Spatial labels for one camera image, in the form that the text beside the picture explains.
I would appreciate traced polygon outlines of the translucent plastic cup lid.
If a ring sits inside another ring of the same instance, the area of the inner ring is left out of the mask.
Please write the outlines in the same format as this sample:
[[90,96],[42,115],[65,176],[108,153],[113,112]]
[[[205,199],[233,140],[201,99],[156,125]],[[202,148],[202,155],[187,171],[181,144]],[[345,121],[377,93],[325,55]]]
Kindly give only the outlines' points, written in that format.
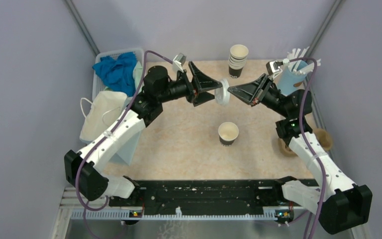
[[229,83],[227,79],[220,80],[221,87],[214,90],[216,102],[221,106],[226,106],[230,100],[230,93],[228,92]]

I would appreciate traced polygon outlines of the stack of paper cups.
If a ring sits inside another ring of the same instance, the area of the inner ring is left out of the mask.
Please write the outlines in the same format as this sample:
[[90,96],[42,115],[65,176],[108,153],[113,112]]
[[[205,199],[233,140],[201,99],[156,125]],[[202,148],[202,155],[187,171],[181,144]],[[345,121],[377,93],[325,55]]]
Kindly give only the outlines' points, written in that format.
[[249,49],[245,45],[236,44],[230,48],[228,72],[232,79],[236,79],[241,76],[248,54]]

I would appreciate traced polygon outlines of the single black paper cup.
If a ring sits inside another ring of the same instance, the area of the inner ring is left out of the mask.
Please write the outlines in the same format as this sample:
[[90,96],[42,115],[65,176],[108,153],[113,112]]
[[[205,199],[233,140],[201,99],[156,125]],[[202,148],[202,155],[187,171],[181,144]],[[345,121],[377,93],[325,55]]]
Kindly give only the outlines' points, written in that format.
[[223,122],[218,127],[218,135],[223,146],[231,146],[239,135],[239,128],[233,122]]

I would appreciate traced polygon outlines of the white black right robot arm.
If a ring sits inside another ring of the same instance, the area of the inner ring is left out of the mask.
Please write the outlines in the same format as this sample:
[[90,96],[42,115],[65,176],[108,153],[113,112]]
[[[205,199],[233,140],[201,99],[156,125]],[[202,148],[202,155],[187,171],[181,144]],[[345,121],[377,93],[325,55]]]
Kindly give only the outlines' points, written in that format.
[[279,181],[272,200],[278,205],[292,201],[314,214],[310,238],[317,225],[333,235],[368,222],[372,191],[367,185],[357,185],[335,164],[306,122],[305,115],[312,112],[309,90],[284,96],[263,74],[250,83],[229,87],[228,92],[247,105],[263,104],[284,117],[276,122],[277,134],[304,162],[320,189],[289,176]]

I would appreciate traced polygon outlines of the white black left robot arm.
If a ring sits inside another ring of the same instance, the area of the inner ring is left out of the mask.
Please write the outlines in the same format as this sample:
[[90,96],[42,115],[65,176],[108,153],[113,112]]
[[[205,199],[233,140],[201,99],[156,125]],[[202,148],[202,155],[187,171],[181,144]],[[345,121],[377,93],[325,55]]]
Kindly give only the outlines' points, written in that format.
[[88,201],[102,196],[120,197],[128,206],[139,201],[138,186],[126,176],[110,179],[102,174],[105,165],[136,134],[148,127],[163,111],[163,103],[180,98],[197,107],[215,98],[212,90],[223,87],[217,81],[188,63],[187,70],[178,70],[171,80],[168,70],[160,65],[148,69],[143,78],[142,91],[130,102],[121,116],[90,144],[78,152],[68,151],[64,156],[67,181]]

